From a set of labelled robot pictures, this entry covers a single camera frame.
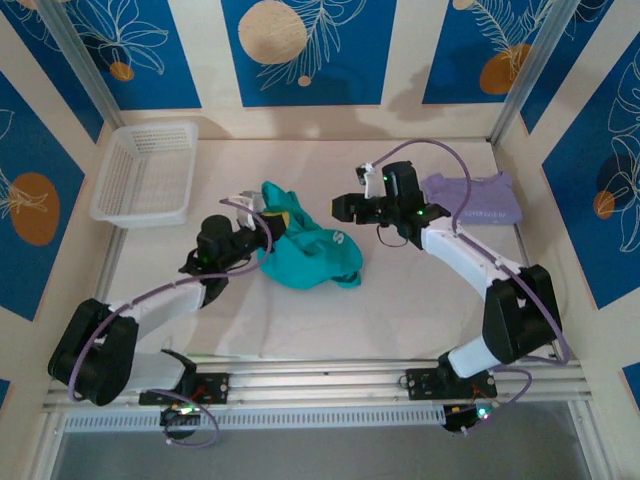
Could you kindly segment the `teal t-shirt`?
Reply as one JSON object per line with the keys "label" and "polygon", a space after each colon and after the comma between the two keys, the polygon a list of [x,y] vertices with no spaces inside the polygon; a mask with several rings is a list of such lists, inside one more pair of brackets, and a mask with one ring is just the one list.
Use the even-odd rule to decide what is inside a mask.
{"label": "teal t-shirt", "polygon": [[328,281],[346,289],[361,285],[363,255],[349,235],[317,224],[293,191],[265,181],[261,194],[266,212],[289,215],[287,229],[274,240],[271,253],[258,253],[267,277],[297,290]]}

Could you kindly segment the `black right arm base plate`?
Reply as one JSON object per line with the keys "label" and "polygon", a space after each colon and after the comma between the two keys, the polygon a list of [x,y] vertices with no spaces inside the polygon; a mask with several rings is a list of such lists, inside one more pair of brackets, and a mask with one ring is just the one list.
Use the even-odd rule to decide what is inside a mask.
{"label": "black right arm base plate", "polygon": [[410,400],[474,400],[494,399],[497,388],[494,377],[482,371],[469,378],[460,378],[439,368],[415,368],[405,371]]}

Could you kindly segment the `aluminium mounting rail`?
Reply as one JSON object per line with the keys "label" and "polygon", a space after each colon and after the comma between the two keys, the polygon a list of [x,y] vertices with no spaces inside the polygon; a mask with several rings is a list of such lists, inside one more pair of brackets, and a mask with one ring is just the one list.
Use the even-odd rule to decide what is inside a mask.
{"label": "aluminium mounting rail", "polygon": [[[408,393],[400,386],[400,377],[408,369],[435,365],[434,361],[419,360],[233,361],[201,357],[198,370],[228,373],[227,405],[249,409],[407,405]],[[593,398],[577,361],[563,367],[525,362],[494,374],[499,401],[514,398],[525,384],[526,377],[517,373],[517,368],[532,376],[522,402]]]}

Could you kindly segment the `aluminium frame post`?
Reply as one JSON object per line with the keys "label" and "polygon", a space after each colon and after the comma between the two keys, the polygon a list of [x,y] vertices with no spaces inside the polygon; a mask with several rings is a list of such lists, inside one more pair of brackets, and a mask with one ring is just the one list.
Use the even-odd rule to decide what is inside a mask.
{"label": "aluminium frame post", "polygon": [[519,115],[579,3],[580,0],[553,0],[551,2],[549,13],[506,96],[490,135],[487,137],[492,147],[498,146]]}
{"label": "aluminium frame post", "polygon": [[102,130],[115,130],[125,122],[120,108],[104,78],[81,40],[65,5],[60,0],[34,0],[57,49],[68,67],[56,61],[47,76],[80,122],[89,138],[96,143]]}

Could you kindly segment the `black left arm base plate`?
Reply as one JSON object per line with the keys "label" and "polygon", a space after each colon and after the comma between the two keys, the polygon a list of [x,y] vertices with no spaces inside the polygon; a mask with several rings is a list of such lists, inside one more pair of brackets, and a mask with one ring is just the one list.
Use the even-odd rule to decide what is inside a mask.
{"label": "black left arm base plate", "polygon": [[[224,405],[229,394],[229,380],[228,373],[192,373],[182,379],[172,393],[202,405]],[[139,395],[138,403],[142,406],[168,406],[177,401],[175,397],[147,390]]]}

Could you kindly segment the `white table cover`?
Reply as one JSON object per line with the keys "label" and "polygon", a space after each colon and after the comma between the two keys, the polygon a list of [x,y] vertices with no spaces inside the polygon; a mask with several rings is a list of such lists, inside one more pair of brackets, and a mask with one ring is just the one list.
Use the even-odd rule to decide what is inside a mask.
{"label": "white table cover", "polygon": [[313,220],[340,227],[359,246],[362,283],[294,290],[254,271],[233,278],[204,309],[144,336],[141,351],[248,359],[434,359],[477,337],[484,304],[448,265],[393,229],[339,223],[331,201],[356,192],[367,162],[410,161],[420,177],[496,172],[482,140],[404,146],[386,141],[203,140],[197,147],[187,221],[133,229],[124,240],[108,300],[128,301],[176,277],[209,215],[233,216],[225,198],[270,181],[293,191]]}

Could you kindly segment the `white plastic basket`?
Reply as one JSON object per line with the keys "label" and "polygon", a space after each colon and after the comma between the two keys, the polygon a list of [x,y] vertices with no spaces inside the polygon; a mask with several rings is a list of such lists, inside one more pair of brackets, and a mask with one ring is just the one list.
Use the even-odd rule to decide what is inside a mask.
{"label": "white plastic basket", "polygon": [[199,128],[189,121],[144,123],[112,134],[89,213],[122,229],[186,222]]}

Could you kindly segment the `folded lavender t-shirt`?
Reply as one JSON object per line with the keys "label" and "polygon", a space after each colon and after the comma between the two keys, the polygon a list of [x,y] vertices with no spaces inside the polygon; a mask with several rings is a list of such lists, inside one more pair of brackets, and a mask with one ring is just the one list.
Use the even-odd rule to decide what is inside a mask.
{"label": "folded lavender t-shirt", "polygon": [[[435,203],[454,215],[467,193],[464,177],[450,178],[434,174],[420,182],[429,203]],[[513,225],[522,220],[522,210],[512,189],[512,177],[499,172],[491,177],[471,179],[471,193],[458,221],[476,225]]]}

